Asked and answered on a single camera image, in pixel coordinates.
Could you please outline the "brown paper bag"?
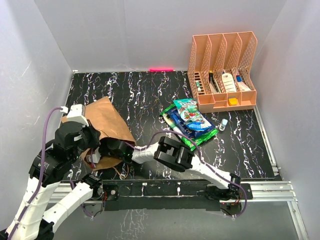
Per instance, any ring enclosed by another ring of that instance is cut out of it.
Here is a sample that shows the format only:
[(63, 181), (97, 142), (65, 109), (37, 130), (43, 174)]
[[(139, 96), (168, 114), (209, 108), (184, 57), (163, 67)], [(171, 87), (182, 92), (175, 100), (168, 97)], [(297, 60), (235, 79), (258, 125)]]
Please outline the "brown paper bag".
[[(90, 121), (93, 127), (100, 132), (100, 148), (102, 148), (103, 140), (107, 140), (108, 138), (126, 141), (135, 146), (135, 138), (127, 126), (127, 123), (112, 105), (109, 97), (103, 97), (86, 105), (84, 116)], [(88, 148), (80, 155), (81, 159), (88, 167), (90, 164), (88, 159), (90, 152), (91, 150)], [(98, 163), (94, 164), (95, 167), (92, 168), (92, 166), (90, 166), (93, 171), (115, 168), (118, 164), (124, 161), (112, 156), (103, 156), (102, 153), (100, 155), (101, 159)]]

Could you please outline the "white blue snack packet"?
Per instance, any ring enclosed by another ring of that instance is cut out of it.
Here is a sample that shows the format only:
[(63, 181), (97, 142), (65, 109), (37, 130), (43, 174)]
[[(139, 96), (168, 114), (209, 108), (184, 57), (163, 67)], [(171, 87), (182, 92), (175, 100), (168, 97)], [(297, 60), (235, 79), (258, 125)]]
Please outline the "white blue snack packet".
[(210, 133), (211, 131), (213, 131), (216, 127), (214, 125), (212, 125), (211, 123), (209, 123), (211, 125), (210, 128), (208, 128), (207, 130), (205, 131), (194, 131), (194, 130), (191, 130), (187, 127), (186, 123), (182, 120), (184, 126), (185, 126), (185, 130), (187, 131), (187, 134), (186, 136), (189, 137), (189, 138), (198, 138), (198, 137), (201, 137), (207, 133)]

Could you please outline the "blue sea salt vinegar bag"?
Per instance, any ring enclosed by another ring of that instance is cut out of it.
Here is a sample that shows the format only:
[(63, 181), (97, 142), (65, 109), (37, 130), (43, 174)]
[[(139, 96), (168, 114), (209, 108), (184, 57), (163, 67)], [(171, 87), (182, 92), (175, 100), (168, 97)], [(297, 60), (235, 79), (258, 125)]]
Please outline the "blue sea salt vinegar bag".
[(178, 116), (178, 112), (173, 108), (168, 110), (166, 113), (163, 114), (165, 121), (167, 124), (172, 128), (173, 131), (179, 132), (181, 134), (187, 135), (187, 131), (183, 121)]

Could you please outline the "green Chuba chips bag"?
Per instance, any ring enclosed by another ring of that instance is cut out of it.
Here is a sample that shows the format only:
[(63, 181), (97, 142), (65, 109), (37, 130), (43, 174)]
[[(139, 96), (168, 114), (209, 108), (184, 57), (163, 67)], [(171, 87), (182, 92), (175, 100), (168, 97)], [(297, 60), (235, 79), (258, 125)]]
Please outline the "green Chuba chips bag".
[[(169, 111), (170, 109), (177, 110), (175, 104), (171, 104), (169, 107), (167, 107), (166, 109), (164, 109), (164, 110), (160, 113), (160, 116), (163, 117), (163, 119), (164, 119), (165, 122), (166, 122), (166, 118), (164, 117), (164, 114), (165, 114), (167, 111)], [(183, 136), (178, 135), (178, 137), (182, 140), (182, 142), (183, 142), (185, 145), (187, 145), (187, 146), (190, 148), (191, 151), (194, 151), (194, 150), (196, 149), (196, 146), (199, 147), (201, 144), (203, 144), (203, 143), (207, 142), (208, 140), (212, 139), (213, 137), (215, 137), (215, 136), (217, 135), (217, 133), (218, 133), (218, 130), (217, 130), (217, 128), (215, 127), (214, 130), (212, 130), (211, 132), (206, 133), (206, 134), (204, 134), (204, 135), (202, 135), (202, 136), (200, 136), (200, 137), (190, 138), (192, 141), (195, 142), (196, 145), (194, 145), (189, 139), (187, 139), (187, 138), (185, 138), (185, 137), (183, 137)]]

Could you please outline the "small colourful snack packet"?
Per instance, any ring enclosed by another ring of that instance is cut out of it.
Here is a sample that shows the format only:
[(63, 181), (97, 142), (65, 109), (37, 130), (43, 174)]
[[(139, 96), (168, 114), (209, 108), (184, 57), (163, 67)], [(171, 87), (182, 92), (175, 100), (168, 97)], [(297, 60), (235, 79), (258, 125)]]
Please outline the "small colourful snack packet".
[(184, 98), (174, 100), (177, 111), (181, 119), (187, 124), (197, 124), (200, 125), (204, 123), (204, 119), (198, 110), (198, 103), (193, 98)]

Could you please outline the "blue M&M candy packet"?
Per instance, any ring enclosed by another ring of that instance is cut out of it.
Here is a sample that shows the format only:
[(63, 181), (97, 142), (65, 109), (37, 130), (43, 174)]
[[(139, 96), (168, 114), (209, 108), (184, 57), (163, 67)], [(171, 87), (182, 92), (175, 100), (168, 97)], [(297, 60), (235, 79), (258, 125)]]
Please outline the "blue M&M candy packet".
[(210, 124), (207, 124), (206, 122), (199, 122), (199, 121), (191, 121), (186, 123), (186, 125), (190, 130), (193, 130), (196, 132), (206, 131), (208, 128), (211, 127)]

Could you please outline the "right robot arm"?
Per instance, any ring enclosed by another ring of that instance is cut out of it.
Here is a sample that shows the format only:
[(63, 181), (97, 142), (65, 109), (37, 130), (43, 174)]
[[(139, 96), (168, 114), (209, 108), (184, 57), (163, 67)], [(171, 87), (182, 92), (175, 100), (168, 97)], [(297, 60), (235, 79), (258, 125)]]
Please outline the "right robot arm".
[(191, 172), (209, 181), (206, 195), (214, 200), (248, 199), (238, 175), (208, 164), (187, 145), (166, 136), (143, 147), (132, 146), (123, 140), (109, 137), (101, 141), (98, 151), (102, 157), (114, 157), (129, 165), (157, 161), (176, 172)]

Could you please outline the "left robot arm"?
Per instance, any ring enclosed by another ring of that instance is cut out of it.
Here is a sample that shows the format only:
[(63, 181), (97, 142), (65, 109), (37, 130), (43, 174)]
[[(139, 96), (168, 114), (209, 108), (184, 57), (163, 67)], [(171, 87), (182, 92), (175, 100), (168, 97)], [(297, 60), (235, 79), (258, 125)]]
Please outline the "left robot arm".
[(72, 164), (87, 149), (100, 144), (100, 132), (91, 123), (67, 121), (45, 142), (29, 170), (27, 188), (20, 207), (8, 228), (0, 232), (2, 240), (51, 240), (71, 213), (90, 198), (103, 195), (102, 181), (87, 174), (53, 207), (49, 200)]

